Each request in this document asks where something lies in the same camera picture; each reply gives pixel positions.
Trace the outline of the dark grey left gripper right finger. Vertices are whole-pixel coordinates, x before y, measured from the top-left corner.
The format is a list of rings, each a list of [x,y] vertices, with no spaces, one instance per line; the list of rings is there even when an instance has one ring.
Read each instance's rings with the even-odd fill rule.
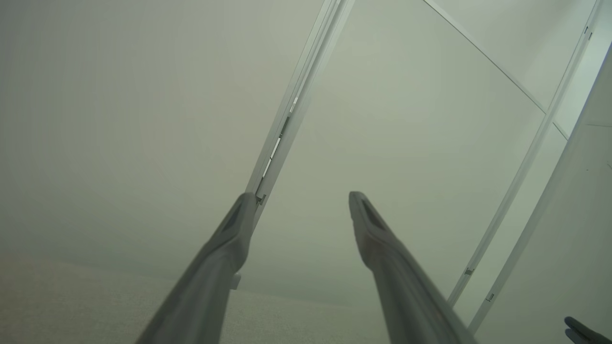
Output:
[[[477,344],[364,193],[349,193],[359,254],[371,270],[391,344]]]

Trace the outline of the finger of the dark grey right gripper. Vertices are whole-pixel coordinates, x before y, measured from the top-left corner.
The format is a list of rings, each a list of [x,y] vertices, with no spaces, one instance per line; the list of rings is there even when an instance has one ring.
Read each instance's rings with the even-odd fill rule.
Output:
[[[612,344],[612,340],[590,329],[573,317],[564,318],[564,322],[568,327],[565,334],[573,344]]]

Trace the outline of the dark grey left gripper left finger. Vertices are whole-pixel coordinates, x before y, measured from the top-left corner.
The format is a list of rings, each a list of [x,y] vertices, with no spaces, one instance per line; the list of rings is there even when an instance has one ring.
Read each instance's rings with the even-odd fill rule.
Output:
[[[135,344],[219,344],[235,275],[245,263],[258,206],[242,193],[197,252]]]

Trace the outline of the grey partition post with feet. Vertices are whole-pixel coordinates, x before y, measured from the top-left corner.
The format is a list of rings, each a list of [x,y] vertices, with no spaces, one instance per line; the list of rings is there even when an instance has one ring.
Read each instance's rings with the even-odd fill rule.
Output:
[[[355,0],[323,0],[254,166],[246,191],[257,198],[258,224]]]

